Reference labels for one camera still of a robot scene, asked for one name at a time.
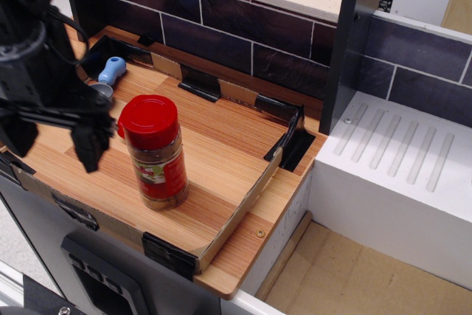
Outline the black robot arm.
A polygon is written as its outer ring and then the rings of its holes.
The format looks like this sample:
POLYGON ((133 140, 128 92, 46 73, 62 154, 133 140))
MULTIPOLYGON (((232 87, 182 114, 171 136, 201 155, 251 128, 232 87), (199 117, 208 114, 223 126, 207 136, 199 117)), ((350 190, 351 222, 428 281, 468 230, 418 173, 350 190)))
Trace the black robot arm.
POLYGON ((77 75, 66 27, 51 0, 1 0, 1 143, 24 157, 39 124, 67 128, 87 172, 108 150, 111 101, 77 75))

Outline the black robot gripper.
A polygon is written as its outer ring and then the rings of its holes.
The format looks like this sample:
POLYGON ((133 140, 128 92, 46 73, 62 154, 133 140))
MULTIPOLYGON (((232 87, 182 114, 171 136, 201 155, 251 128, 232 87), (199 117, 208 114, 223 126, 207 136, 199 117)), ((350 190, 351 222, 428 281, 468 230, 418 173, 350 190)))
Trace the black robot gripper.
POLYGON ((109 148, 111 101, 77 75, 74 51, 58 21, 1 26, 1 142, 25 157, 37 125, 72 130, 74 149, 87 173, 109 148))

